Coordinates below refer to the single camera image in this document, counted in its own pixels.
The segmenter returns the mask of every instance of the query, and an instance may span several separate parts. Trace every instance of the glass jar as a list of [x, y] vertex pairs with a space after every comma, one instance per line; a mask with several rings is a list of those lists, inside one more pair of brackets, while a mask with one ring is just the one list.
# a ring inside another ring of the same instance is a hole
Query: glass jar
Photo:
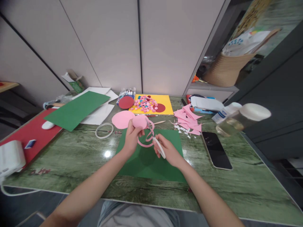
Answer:
[[265, 107], [254, 103], [247, 103], [218, 124], [216, 130], [222, 136], [229, 137], [270, 116], [271, 112]]

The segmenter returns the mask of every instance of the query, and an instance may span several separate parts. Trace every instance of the dark red paper circle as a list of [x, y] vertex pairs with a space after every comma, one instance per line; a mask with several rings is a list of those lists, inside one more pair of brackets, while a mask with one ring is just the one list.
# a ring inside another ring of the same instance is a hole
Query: dark red paper circle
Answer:
[[158, 103], [158, 106], [153, 105], [153, 108], [155, 109], [155, 107], [158, 107], [158, 109], [156, 109], [156, 112], [161, 113], [163, 111], [165, 111], [165, 105]]
[[134, 104], [134, 100], [130, 96], [124, 96], [122, 99], [119, 101], [119, 106], [121, 109], [128, 109], [131, 108]]

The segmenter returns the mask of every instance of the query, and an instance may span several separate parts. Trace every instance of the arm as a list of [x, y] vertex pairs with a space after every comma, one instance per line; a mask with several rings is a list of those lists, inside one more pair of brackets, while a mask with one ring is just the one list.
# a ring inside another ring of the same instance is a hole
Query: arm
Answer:
[[132, 156], [137, 146], [137, 137], [141, 135], [144, 135], [144, 131], [135, 129], [130, 120], [123, 149], [75, 188], [41, 226], [77, 226]]
[[[184, 175], [189, 187], [193, 191], [200, 208], [211, 227], [243, 226], [237, 215], [229, 208], [224, 200], [208, 185], [200, 175], [178, 153], [176, 148], [164, 136], [158, 134], [157, 140], [162, 144], [167, 161], [177, 167]], [[158, 145], [154, 143], [155, 152], [158, 153]]]

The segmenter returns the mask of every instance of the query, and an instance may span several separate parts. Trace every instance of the green cardstock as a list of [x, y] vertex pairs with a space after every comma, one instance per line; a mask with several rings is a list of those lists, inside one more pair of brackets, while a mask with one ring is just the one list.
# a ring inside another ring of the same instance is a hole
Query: green cardstock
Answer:
[[109, 96], [88, 91], [50, 113], [44, 119], [72, 131], [87, 115], [109, 99]]
[[[143, 144], [150, 144], [152, 141], [146, 142], [146, 136], [150, 132], [149, 129], [145, 129], [145, 136], [139, 138]], [[155, 134], [162, 134], [166, 139], [171, 141], [177, 151], [183, 157], [182, 146], [178, 131], [174, 130], [162, 130], [155, 129]], [[119, 153], [125, 144], [126, 129], [124, 129], [118, 148]], [[118, 175], [126, 175], [133, 177], [151, 178], [164, 181], [178, 181], [186, 183], [183, 174], [176, 167], [173, 167], [166, 159], [158, 158], [155, 154], [154, 146], [145, 148], [137, 145], [135, 153], [122, 167]]]

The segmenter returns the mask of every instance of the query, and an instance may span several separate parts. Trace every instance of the white mouse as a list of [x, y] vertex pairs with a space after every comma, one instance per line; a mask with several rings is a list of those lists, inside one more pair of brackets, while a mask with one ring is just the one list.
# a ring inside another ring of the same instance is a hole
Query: white mouse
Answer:
[[44, 124], [42, 125], [43, 129], [51, 129], [52, 127], [54, 127], [55, 124], [51, 123], [50, 121], [46, 121], [44, 122]]

